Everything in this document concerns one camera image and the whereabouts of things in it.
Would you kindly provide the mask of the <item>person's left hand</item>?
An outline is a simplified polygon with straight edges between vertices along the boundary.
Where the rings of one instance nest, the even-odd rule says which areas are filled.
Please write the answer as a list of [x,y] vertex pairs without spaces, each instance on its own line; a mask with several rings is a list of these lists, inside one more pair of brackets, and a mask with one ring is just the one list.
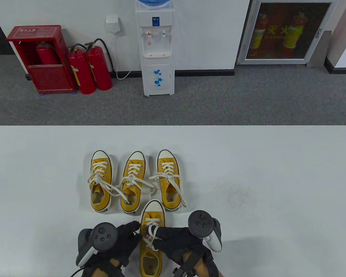
[[140,226],[138,221],[119,227],[107,222],[97,225],[89,236],[94,250],[83,267],[116,275],[117,270],[128,265],[130,255],[142,239],[137,232]]

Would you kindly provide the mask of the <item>person's right hand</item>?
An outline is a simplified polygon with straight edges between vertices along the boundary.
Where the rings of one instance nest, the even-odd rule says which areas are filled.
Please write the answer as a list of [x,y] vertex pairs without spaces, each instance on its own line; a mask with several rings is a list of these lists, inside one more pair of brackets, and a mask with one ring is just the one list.
[[194,254],[204,262],[213,260],[210,249],[188,227],[152,227],[150,232],[154,236],[153,247],[180,266],[185,263],[185,254]]

